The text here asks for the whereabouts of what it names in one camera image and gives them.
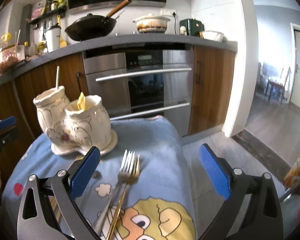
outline blue tablecloth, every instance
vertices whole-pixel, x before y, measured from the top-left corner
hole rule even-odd
[[[183,157],[179,136],[165,118],[132,119],[112,122],[118,144],[101,158],[97,167],[100,176],[92,178],[76,203],[85,218],[93,223],[103,210],[117,182],[125,149],[140,154],[141,173],[137,184],[129,187],[123,203],[121,219],[114,239],[124,240],[194,240],[196,239],[194,208],[189,171]],[[50,140],[42,134],[29,147],[9,178],[3,192],[4,221],[16,232],[18,210],[28,177],[54,176],[68,169],[78,156],[52,153]],[[120,195],[113,200],[102,230],[107,235]],[[61,218],[64,233],[71,232]]]

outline green toaster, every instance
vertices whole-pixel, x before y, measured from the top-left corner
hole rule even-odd
[[[200,32],[202,31],[204,31],[204,25],[196,19],[180,21],[180,34],[200,37]]]

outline gray countertop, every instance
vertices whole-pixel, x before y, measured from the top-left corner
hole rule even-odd
[[[238,44],[236,41],[226,41],[226,42],[216,42],[201,39],[193,36],[184,36],[184,35],[171,35],[171,34],[161,34],[161,33],[147,33],[147,34],[130,34],[130,35],[121,35],[121,36],[106,36],[102,38],[91,39],[87,41],[82,41],[76,44],[66,46],[61,49],[57,49],[53,52],[49,52],[40,57],[34,58],[29,62],[24,63],[22,66],[17,69],[13,69],[0,76],[0,85],[11,81],[13,78],[16,78],[23,73],[38,67],[42,64],[68,56],[70,54],[78,53],[88,49],[97,49],[107,46],[122,46],[133,47],[134,44],[141,43],[182,43],[189,45],[200,45],[205,47],[212,47],[217,49],[227,49],[237,52]]]

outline black cabinet handle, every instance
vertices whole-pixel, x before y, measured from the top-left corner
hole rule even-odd
[[[81,93],[81,86],[80,86],[80,79],[79,79],[80,73],[77,72],[77,73],[75,74],[75,76],[77,77],[78,88],[79,88],[79,92]]]
[[[197,60],[197,64],[199,65],[198,66],[198,69],[199,69],[199,74],[197,75],[197,78],[196,78],[196,84],[200,84],[201,83],[201,81],[200,81],[200,79],[201,79],[201,60]]]

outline oven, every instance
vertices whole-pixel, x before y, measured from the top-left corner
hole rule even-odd
[[[167,118],[180,136],[188,134],[193,51],[137,50],[86,57],[90,95],[102,97],[111,120]]]

